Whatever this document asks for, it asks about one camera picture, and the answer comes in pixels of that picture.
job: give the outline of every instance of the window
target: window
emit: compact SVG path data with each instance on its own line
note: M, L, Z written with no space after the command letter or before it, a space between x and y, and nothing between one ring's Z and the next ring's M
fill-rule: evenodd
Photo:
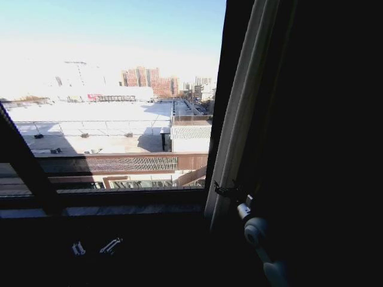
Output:
M55 190L205 186L226 3L144 2L0 4L2 107Z
M31 195L31 191L9 163L0 163L0 197Z

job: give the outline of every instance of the fence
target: fence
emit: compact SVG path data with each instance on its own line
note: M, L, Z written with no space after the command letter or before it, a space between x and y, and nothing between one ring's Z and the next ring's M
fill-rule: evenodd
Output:
M129 121L16 121L22 136L123 136L160 135L164 127L170 127L170 120L129 120Z
M136 154L39 155L50 176L115 175L197 170L207 164L207 153L142 152Z

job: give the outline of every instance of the building facade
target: building facade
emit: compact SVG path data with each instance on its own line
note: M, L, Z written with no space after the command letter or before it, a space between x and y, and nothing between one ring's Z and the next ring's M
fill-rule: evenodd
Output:
M160 77L159 68L145 69L139 66L122 71L121 84L128 87L151 87L157 97L175 97L179 93L178 78Z

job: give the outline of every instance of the flat roof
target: flat roof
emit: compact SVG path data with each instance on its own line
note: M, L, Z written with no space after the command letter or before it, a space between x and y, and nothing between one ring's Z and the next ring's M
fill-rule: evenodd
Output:
M211 126L173 126L171 139L210 139Z

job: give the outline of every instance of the blue sky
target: blue sky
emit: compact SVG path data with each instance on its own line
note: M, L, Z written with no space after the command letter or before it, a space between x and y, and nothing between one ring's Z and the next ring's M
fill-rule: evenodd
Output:
M2 0L0 44L8 58L159 66L188 78L216 72L225 9L223 0Z

